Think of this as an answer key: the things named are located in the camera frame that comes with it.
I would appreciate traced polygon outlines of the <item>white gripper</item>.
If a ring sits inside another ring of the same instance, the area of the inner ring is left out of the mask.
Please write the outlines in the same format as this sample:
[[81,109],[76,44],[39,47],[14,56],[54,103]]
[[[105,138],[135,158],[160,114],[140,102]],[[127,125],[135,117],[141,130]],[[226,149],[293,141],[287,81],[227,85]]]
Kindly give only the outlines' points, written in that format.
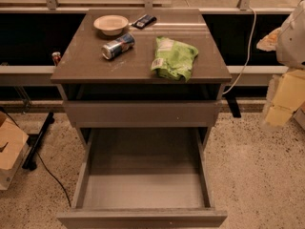
[[270,52],[276,47],[277,61],[290,68],[271,79],[263,108],[263,123],[283,127],[305,102],[305,0],[283,22],[258,41],[259,50]]

